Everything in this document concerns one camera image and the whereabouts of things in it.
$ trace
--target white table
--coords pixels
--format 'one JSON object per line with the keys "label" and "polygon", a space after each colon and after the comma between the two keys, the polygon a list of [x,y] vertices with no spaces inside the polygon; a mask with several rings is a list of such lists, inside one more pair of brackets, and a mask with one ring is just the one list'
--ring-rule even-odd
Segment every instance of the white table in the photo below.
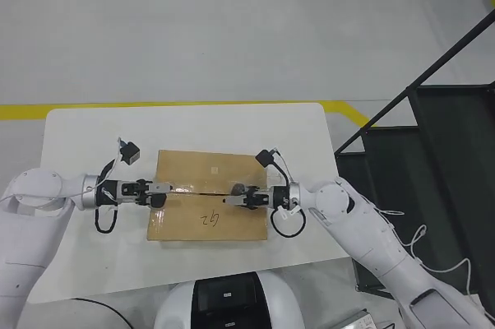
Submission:
{"label": "white table", "polygon": [[[46,121],[41,167],[65,178],[97,174],[114,157],[118,136],[136,143],[141,158],[130,167],[119,165],[112,179],[154,177],[159,149],[255,155],[274,146],[295,180],[315,183],[337,175],[319,104],[54,110]],[[148,242],[148,220],[147,207],[123,205],[114,232],[99,234],[92,211],[74,211],[58,253],[29,302],[347,257],[309,214],[297,238],[284,239],[269,226],[267,241],[241,243]]]}

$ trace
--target black staircase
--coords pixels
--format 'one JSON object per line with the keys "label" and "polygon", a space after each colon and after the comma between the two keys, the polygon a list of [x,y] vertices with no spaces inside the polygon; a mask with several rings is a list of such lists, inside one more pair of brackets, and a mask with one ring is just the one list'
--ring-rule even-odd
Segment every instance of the black staircase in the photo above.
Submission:
{"label": "black staircase", "polygon": [[[495,9],[335,153],[341,177],[383,210],[404,242],[425,224],[416,255],[435,269],[468,257],[470,291],[495,316],[495,81],[422,86],[495,21]],[[417,127],[372,127],[408,98]],[[364,152],[342,153],[360,138]],[[391,297],[355,263],[358,290]],[[465,293],[467,267],[433,274]]]}

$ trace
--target stair step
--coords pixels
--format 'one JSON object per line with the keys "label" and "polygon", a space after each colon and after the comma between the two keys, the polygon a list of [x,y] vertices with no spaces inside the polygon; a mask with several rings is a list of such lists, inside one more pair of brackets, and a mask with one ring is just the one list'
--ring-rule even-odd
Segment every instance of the stair step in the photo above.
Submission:
{"label": "stair step", "polygon": [[[461,261],[465,253],[442,200],[419,129],[371,128],[363,135],[363,144],[377,196],[376,205],[383,210],[405,213],[387,216],[403,242],[409,243],[418,227],[425,224],[428,232],[415,244],[416,256],[437,270]],[[449,273],[433,273],[433,276],[465,292],[465,267]]]}
{"label": "stair step", "polygon": [[495,90],[420,86],[409,100],[467,243],[480,298],[495,313]]}

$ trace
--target black cable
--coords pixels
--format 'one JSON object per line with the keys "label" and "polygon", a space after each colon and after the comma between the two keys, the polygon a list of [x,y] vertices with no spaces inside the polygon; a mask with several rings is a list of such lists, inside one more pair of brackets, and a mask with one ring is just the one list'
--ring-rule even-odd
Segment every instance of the black cable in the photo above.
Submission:
{"label": "black cable", "polygon": [[116,210],[113,212],[113,222],[110,225],[109,229],[101,229],[99,227],[99,211],[97,209],[94,211],[94,226],[96,227],[96,230],[101,234],[109,234],[110,232],[112,232],[114,226],[116,226],[117,219],[118,219],[118,211]]}
{"label": "black cable", "polygon": [[[288,188],[288,191],[289,191],[289,179],[288,179],[288,175],[284,172],[284,170],[282,170],[281,167],[279,167],[279,165],[273,161],[273,163],[271,163],[277,170],[279,170],[279,173],[282,174],[282,176],[284,177],[284,180],[286,181],[286,187]],[[275,225],[275,219],[273,218],[273,215],[277,212],[278,210],[277,209],[274,209],[272,212],[271,212],[271,215],[270,215],[270,222],[271,222],[271,226],[273,226],[273,229],[275,229],[275,232],[278,233],[280,236],[284,237],[284,238],[294,238],[296,237],[297,235],[301,234],[303,231],[304,231],[304,228],[306,227],[306,215],[304,214],[304,211],[301,209],[300,211],[300,214],[303,216],[303,225],[300,227],[300,229],[298,229],[297,232],[293,233],[293,234],[284,234],[282,233],[279,229],[277,229],[277,225]]]}
{"label": "black cable", "polygon": [[[110,161],[109,163],[107,163],[104,166],[103,170],[101,170],[101,174],[99,174],[98,182],[101,182],[102,180],[105,179],[105,177],[107,177],[107,174],[113,168],[115,160],[116,159],[112,159],[112,161]],[[101,189],[102,189],[101,186],[98,186],[98,188],[96,189],[96,199],[101,198]],[[111,233],[113,231],[114,227],[116,226],[116,220],[117,219],[118,219],[118,211],[116,210],[116,211],[113,211],[113,222],[110,225],[109,229],[101,229],[99,227],[99,210],[98,209],[94,210],[94,226],[96,227],[96,230],[98,232],[100,232],[101,234]]]}
{"label": "black cable", "polygon": [[98,305],[101,305],[101,306],[105,306],[106,308],[108,308],[111,311],[113,311],[114,313],[116,313],[123,321],[125,321],[125,323],[129,326],[129,328],[134,329],[134,327],[132,326],[132,324],[120,312],[118,312],[114,308],[108,306],[107,304],[103,304],[101,302],[98,302],[98,301],[95,301],[95,300],[92,300],[92,299],[75,298],[74,300],[79,300],[80,302],[87,302],[87,303],[93,303],[93,304],[98,304]]}
{"label": "black cable", "polygon": [[295,232],[294,234],[290,234],[290,235],[284,234],[284,233],[280,232],[279,229],[277,229],[277,226],[275,225],[275,220],[273,219],[273,215],[276,212],[277,212],[276,209],[274,209],[271,212],[270,222],[271,222],[271,225],[273,226],[273,229],[275,229],[275,232],[278,233],[280,236],[285,237],[285,238],[294,238],[294,237],[296,237],[297,235],[301,234],[304,231],[304,228],[306,227],[306,215],[304,215],[304,211],[302,209],[299,210],[298,212],[300,212],[300,214],[303,216],[303,225],[300,227],[300,229],[298,229],[297,232]]}
{"label": "black cable", "polygon": [[286,187],[289,188],[289,179],[288,179],[288,175],[284,172],[284,170],[282,170],[281,167],[279,167],[279,165],[274,161],[272,163],[272,165],[277,168],[277,170],[279,170],[279,173],[282,174],[282,176],[284,176],[284,180],[286,181]]}

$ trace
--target white cable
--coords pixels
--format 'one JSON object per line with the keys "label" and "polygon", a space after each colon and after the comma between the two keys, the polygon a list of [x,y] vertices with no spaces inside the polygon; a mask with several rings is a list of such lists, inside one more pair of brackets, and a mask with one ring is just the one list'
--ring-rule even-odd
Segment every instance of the white cable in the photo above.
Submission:
{"label": "white cable", "polygon": [[109,176],[111,175],[111,173],[114,171],[114,169],[116,168],[116,165],[118,164],[118,162],[120,161],[121,159],[121,153],[120,153],[120,143],[121,143],[121,138],[118,137],[118,153],[116,155],[116,157],[114,158],[114,162],[113,162],[113,166],[110,168],[110,170],[108,171],[107,175],[105,176],[104,179],[102,179],[100,182],[98,182],[95,186],[93,187],[90,187],[90,186],[87,186],[86,187],[86,190],[85,191],[82,191],[82,192],[79,192],[79,193],[75,193],[75,194],[71,194],[71,195],[67,195],[67,196],[36,196],[36,195],[32,195],[32,194],[11,194],[9,196],[6,196],[6,197],[3,197],[1,200],[0,200],[0,203],[11,198],[11,197],[51,197],[51,198],[68,198],[68,197],[77,197],[77,196],[80,196],[80,195],[83,195],[85,193],[88,193],[88,192],[91,192],[92,190],[94,190],[95,188],[97,188],[98,186],[100,186],[101,184],[103,184],[107,179],[109,179]]}
{"label": "white cable", "polygon": [[495,321],[495,317],[493,317],[489,312],[485,311],[485,308],[483,306],[479,305],[476,303],[472,295],[470,294],[470,278],[472,276],[472,264],[470,263],[469,258],[463,258],[460,262],[455,264],[451,268],[447,268],[446,270],[434,270],[425,264],[423,264],[423,261],[419,258],[417,258],[414,254],[414,244],[417,243],[425,234],[427,233],[427,226],[426,225],[421,225],[419,228],[415,231],[414,237],[412,238],[412,241],[410,241],[410,254],[412,257],[419,263],[419,265],[424,268],[427,271],[434,272],[434,273],[448,273],[451,271],[454,271],[456,268],[460,267],[464,263],[467,263],[467,284],[465,286],[465,290],[467,292],[467,296],[469,296],[470,302],[478,309],[482,314],[484,314],[486,317],[489,319]]}
{"label": "white cable", "polygon": [[282,163],[284,164],[284,167],[286,168],[286,171],[288,172],[289,180],[291,182],[294,182],[294,178],[291,176],[291,173],[289,172],[288,165],[286,164],[286,160],[284,160],[282,155],[280,155],[280,152],[279,152],[279,150],[277,150],[277,148],[275,148],[274,150],[275,150],[275,153],[282,159]]}
{"label": "white cable", "polygon": [[379,214],[379,216],[390,226],[390,228],[392,230],[392,233],[395,235],[395,237],[397,238],[397,240],[399,241],[399,243],[402,246],[404,246],[404,247],[410,247],[411,256],[425,270],[430,271],[430,272],[435,272],[435,273],[447,273],[447,272],[450,272],[450,271],[454,271],[456,268],[460,267],[464,263],[467,263],[467,284],[466,284],[466,287],[465,287],[465,290],[467,292],[467,296],[469,297],[470,302],[476,307],[476,309],[478,309],[482,314],[484,314],[486,317],[488,317],[489,319],[491,319],[491,320],[493,320],[495,322],[495,317],[493,317],[489,312],[485,311],[485,309],[483,308],[483,306],[481,306],[478,303],[476,303],[476,301],[474,300],[474,298],[470,294],[470,277],[472,275],[472,264],[470,263],[470,259],[469,258],[462,259],[460,262],[458,262],[457,264],[455,264],[453,267],[448,268],[446,270],[434,270],[434,269],[432,269],[432,268],[424,265],[423,264],[423,261],[421,261],[421,259],[419,259],[419,258],[417,258],[415,256],[415,254],[414,254],[414,245],[427,233],[427,226],[425,224],[420,225],[418,227],[418,229],[415,231],[414,236],[412,237],[412,240],[410,241],[410,243],[403,243],[403,241],[401,241],[401,238],[397,234],[397,232],[396,232],[396,230],[394,228],[394,225],[383,214],[386,214],[386,215],[404,215],[405,213],[402,212],[402,211],[383,211],[383,210],[377,208],[377,206],[373,202],[370,202],[364,195],[362,195],[362,194],[359,194],[359,195],[366,202],[368,202],[369,204],[371,204],[373,206],[373,209],[375,211],[377,211],[377,213]]}

